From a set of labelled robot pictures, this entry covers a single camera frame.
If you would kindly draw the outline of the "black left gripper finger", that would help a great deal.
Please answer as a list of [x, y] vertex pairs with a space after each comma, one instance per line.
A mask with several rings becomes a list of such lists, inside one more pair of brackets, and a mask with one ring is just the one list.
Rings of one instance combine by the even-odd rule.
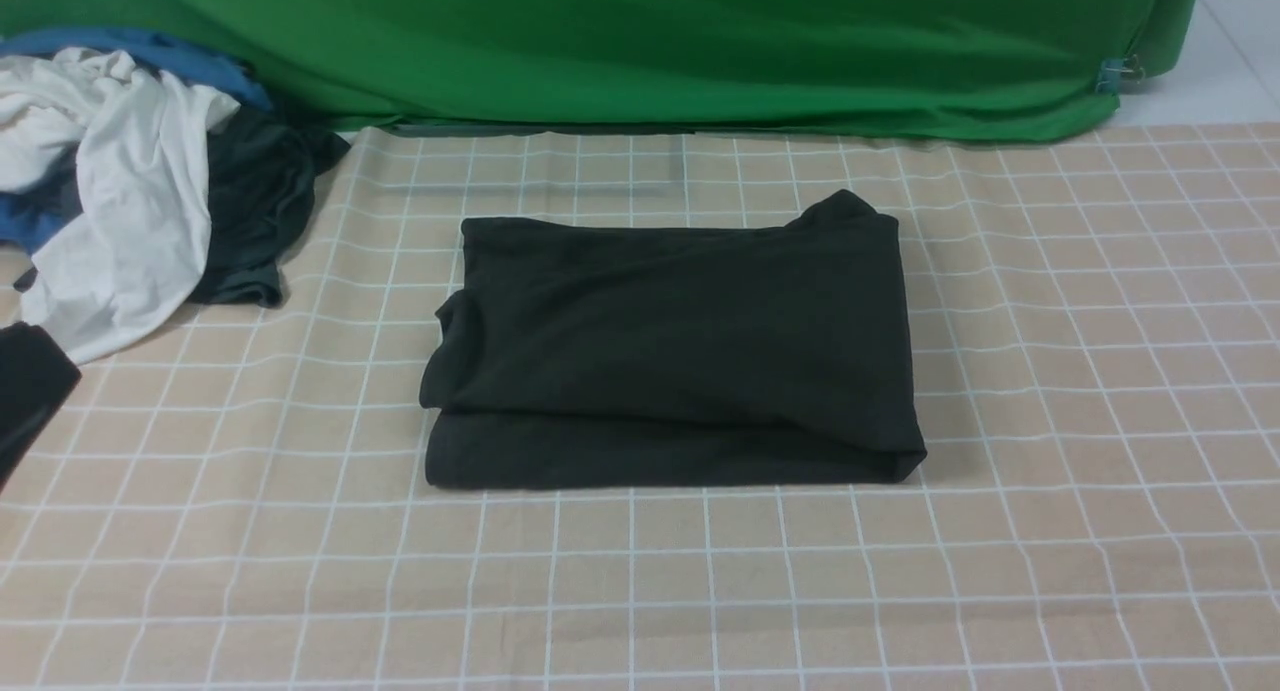
[[52, 337], [28, 322], [1, 331], [1, 485], [61, 409], [82, 372]]

